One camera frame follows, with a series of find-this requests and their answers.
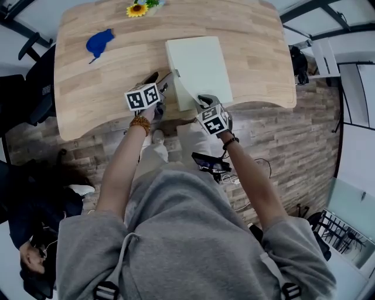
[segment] white box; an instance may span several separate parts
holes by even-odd
[[[165,45],[179,111],[194,109],[194,99],[199,101],[202,94],[216,95],[221,103],[233,102],[217,36],[168,40]]]
[[[221,104],[202,111],[197,116],[197,119],[210,135],[218,134],[228,129],[228,114]]]
[[[125,93],[129,110],[145,110],[161,101],[156,83],[143,84],[132,88]]]

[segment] white shoe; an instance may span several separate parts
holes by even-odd
[[[94,193],[95,189],[89,185],[68,185],[69,189],[72,189],[80,196],[85,196],[89,193]]]
[[[153,144],[164,144],[164,132],[160,129],[157,129],[154,131],[154,134],[152,135],[152,143]]]

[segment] wooden tabletop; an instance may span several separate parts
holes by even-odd
[[[76,6],[62,17],[57,37],[54,92],[60,135],[66,140],[117,118],[130,117],[124,93],[154,71],[169,71],[169,39],[218,36],[233,102],[296,105],[295,81],[275,8],[250,0],[167,0],[154,15],[128,18],[129,0]],[[115,39],[92,64],[87,40],[112,29]],[[189,118],[167,99],[167,120]]]

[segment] sunflower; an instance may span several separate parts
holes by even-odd
[[[148,11],[147,4],[134,4],[127,8],[127,15],[132,18],[135,16],[143,16]]]

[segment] wristband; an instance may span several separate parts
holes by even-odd
[[[224,150],[224,151],[227,151],[227,147],[229,146],[229,144],[232,143],[232,142],[234,142],[234,141],[236,141],[237,143],[240,142],[240,140],[239,140],[238,138],[236,138],[236,137],[232,137],[229,141],[227,141],[227,142],[224,144],[224,146],[223,146],[223,150]]]
[[[134,125],[142,126],[144,130],[146,131],[146,137],[150,133],[150,128],[151,128],[150,122],[143,115],[137,115],[134,117],[134,119],[130,122],[130,127]]]

